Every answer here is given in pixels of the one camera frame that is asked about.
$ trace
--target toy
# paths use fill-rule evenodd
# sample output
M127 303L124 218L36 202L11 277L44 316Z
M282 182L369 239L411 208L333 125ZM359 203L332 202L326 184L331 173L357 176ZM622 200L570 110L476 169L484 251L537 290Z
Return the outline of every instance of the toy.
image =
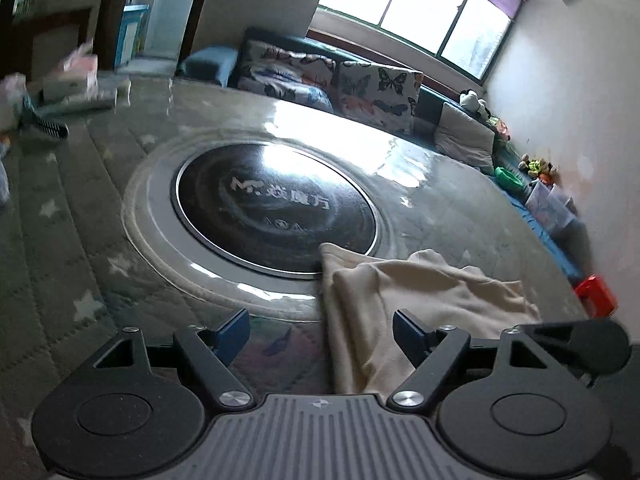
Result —
M551 186L553 184L553 178L558 174L558 170L551 162L546 161L544 158L537 160L529 158L527 153L522 156L518 167L523 171L527 171L527 174L531 178L537 178L546 186Z
M495 128L495 131L498 132L498 135L500 135L502 140L506 140L506 141L511 140L511 136L509 134L509 127L504 123L504 121L500 117L496 117L496 116L489 117L487 124L490 124Z
M478 99L478 94L473 90L465 90L460 94L460 105L472 115L478 115L484 122L492 116L486 108L486 101Z

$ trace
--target gray pillow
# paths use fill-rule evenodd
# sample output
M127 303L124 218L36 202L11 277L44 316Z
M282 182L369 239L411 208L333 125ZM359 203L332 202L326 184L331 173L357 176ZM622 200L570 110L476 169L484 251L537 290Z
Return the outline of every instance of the gray pillow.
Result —
M491 160L494 133L448 103L442 107L434 140L440 153L479 168L483 173L494 174Z

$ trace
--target door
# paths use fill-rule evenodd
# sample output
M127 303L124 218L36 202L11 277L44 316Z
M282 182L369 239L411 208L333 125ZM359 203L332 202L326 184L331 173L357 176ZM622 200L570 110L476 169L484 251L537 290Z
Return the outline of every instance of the door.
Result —
M154 0L144 53L178 59L193 0Z

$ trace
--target white blanket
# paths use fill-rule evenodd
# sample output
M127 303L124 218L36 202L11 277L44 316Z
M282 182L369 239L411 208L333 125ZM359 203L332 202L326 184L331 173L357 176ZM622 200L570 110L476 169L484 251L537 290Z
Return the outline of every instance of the white blanket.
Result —
M457 269L432 250L380 260L320 245L329 344L339 394L386 399L414 368L393 339L392 317L405 308L427 326L450 324L473 337L500 337L516 324L540 322L521 282L499 282L477 267Z

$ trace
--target red toy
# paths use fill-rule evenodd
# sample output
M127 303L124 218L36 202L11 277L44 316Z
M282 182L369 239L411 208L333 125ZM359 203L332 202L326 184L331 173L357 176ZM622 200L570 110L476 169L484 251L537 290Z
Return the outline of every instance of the red toy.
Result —
M590 276L574 288L589 317L607 317L618 308L618 300L600 276Z

